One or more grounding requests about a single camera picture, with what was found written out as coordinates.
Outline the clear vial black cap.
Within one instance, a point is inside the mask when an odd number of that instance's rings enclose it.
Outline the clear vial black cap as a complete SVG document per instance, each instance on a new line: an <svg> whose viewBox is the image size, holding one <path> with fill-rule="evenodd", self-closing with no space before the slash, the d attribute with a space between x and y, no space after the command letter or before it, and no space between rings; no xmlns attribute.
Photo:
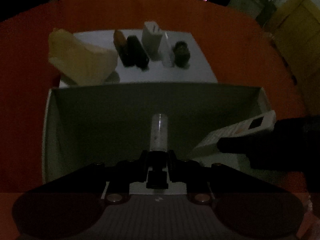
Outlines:
<svg viewBox="0 0 320 240"><path fill-rule="evenodd" d="M148 179L146 187L155 191L168 189L167 172L168 117L155 114L151 122Z"/></svg>

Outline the dark bee plush toy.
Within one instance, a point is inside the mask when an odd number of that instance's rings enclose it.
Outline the dark bee plush toy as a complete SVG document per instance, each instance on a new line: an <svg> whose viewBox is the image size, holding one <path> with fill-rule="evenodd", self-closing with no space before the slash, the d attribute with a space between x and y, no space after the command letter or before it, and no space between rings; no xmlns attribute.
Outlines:
<svg viewBox="0 0 320 240"><path fill-rule="evenodd" d="M190 59L190 51L188 45L184 41L176 42L175 46L172 49L175 59L174 63L180 68L185 68Z"/></svg>

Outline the clear plastic tube case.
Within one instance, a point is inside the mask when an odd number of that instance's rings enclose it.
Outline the clear plastic tube case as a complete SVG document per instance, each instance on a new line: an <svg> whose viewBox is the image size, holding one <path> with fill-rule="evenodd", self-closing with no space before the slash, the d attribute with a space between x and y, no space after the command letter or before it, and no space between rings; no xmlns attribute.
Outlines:
<svg viewBox="0 0 320 240"><path fill-rule="evenodd" d="M174 53L169 42L168 33L164 32L159 46L159 54L164 67L171 68L174 66Z"/></svg>

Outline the black rectangular case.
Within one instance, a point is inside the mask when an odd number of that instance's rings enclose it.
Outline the black rectangular case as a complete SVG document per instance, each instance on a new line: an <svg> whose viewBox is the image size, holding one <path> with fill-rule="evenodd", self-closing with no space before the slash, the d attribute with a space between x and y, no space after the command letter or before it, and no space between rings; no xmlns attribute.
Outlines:
<svg viewBox="0 0 320 240"><path fill-rule="evenodd" d="M138 67L142 71L148 69L149 57L135 35L127 38L126 43L117 48L124 67Z"/></svg>

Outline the white power adapter plug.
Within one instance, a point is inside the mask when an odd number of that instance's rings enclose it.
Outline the white power adapter plug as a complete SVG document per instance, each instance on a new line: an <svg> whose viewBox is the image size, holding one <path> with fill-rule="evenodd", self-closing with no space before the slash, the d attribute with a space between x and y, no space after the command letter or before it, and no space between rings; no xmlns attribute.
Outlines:
<svg viewBox="0 0 320 240"><path fill-rule="evenodd" d="M153 21L144 22L141 43L148 57L152 61L160 60L159 47L163 37L163 31Z"/></svg>

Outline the brown lip balm tube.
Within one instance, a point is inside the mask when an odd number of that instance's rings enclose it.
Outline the brown lip balm tube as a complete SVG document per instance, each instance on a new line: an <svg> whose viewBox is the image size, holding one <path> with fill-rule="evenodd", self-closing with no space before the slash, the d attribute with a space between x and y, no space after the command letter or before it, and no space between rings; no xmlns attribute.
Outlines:
<svg viewBox="0 0 320 240"><path fill-rule="evenodd" d="M127 40L122 31L114 31L113 43L117 51L125 52L127 50Z"/></svg>

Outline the open cardboard box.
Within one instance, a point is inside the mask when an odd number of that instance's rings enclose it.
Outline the open cardboard box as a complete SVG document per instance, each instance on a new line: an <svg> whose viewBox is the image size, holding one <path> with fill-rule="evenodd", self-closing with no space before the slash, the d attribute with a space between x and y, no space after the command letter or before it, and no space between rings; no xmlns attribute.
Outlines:
<svg viewBox="0 0 320 240"><path fill-rule="evenodd" d="M42 180L136 159L150 147L152 117L168 117L168 149L186 157L216 129L270 111L264 89L217 83L119 83L51 89Z"/></svg>

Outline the red table cloth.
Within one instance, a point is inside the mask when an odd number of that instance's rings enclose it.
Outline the red table cloth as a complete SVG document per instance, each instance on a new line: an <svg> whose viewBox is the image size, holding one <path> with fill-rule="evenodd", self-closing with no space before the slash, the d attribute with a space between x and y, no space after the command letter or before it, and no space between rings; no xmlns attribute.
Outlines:
<svg viewBox="0 0 320 240"><path fill-rule="evenodd" d="M302 97L255 20L198 0L59 0L1 23L1 239L18 236L11 207L42 183L41 150L48 90L60 74L48 63L48 35L140 29L191 33L221 83L260 86L279 119L306 115Z"/></svg>

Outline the wooden cabinet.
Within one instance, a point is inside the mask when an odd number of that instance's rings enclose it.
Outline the wooden cabinet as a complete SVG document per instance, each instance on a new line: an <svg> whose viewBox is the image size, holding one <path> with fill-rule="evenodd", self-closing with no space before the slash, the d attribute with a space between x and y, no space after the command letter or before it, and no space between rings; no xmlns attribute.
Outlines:
<svg viewBox="0 0 320 240"><path fill-rule="evenodd" d="M311 0L287 0L267 29L297 80L308 111L319 114L319 8Z"/></svg>

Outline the white flat board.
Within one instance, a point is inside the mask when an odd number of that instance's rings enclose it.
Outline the white flat board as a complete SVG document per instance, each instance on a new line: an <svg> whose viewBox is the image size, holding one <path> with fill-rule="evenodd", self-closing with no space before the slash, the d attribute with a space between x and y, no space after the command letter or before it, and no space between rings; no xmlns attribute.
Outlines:
<svg viewBox="0 0 320 240"><path fill-rule="evenodd" d="M142 37L142 30L140 29L124 29L121 30L127 37L128 35L135 35ZM97 45L104 48L115 48L113 43L114 30L99 30L75 33L74 36L81 41ZM190 50L191 57L186 68L167 67L162 64L162 61L149 61L148 69L142 71L137 67L124 67L120 58L118 58L118 65L116 70L106 79L104 85L107 83L137 83L137 82L206 82L217 83L211 66L207 62L206 57L201 51L199 45L194 40L191 33L167 31L168 41L175 45L178 41L187 43ZM77 86L72 80L67 77L62 77L59 88L67 88L70 86Z"/></svg>

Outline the white drawer cabinet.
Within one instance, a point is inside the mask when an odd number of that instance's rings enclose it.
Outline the white drawer cabinet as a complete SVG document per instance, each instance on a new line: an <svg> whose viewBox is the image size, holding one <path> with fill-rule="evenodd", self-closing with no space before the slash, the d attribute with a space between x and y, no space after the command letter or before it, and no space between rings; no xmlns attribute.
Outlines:
<svg viewBox="0 0 320 240"><path fill-rule="evenodd" d="M266 5L267 0L231 0L228 6L256 19Z"/></svg>

